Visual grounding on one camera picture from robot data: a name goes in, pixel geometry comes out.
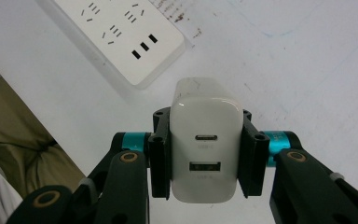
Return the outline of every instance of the power strip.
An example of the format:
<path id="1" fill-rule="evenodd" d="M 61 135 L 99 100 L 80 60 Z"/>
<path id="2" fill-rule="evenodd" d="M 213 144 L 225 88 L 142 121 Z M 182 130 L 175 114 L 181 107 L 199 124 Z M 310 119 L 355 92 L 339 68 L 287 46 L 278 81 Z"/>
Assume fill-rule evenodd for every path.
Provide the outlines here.
<path id="1" fill-rule="evenodd" d="M 143 88 L 185 51 L 183 35 L 148 0 L 54 0 L 129 82 Z"/>

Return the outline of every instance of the person's leg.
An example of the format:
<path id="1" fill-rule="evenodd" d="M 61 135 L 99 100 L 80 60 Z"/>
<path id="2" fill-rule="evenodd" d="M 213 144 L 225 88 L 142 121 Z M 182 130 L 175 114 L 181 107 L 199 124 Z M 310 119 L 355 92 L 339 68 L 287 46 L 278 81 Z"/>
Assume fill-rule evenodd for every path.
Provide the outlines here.
<path id="1" fill-rule="evenodd" d="M 83 177 L 20 97 L 0 78 L 0 167 L 22 197 L 46 185 L 74 190 Z"/>

